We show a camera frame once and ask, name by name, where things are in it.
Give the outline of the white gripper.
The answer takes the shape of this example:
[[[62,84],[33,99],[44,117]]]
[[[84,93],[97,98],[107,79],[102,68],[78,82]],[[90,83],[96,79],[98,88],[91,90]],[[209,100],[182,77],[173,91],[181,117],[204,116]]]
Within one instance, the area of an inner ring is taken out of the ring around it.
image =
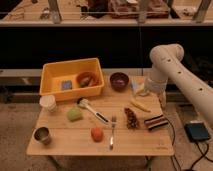
[[[146,92],[155,93],[157,96],[164,96],[166,89],[165,82],[153,81],[151,78],[147,77],[144,82],[144,90]]]

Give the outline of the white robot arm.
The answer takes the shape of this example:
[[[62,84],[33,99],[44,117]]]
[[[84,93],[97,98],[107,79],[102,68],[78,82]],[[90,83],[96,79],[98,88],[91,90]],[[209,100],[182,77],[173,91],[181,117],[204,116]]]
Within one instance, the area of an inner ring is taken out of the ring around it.
[[[213,88],[181,64],[183,56],[184,49],[179,44],[152,48],[152,68],[145,79],[145,90],[160,94],[171,79],[213,129]]]

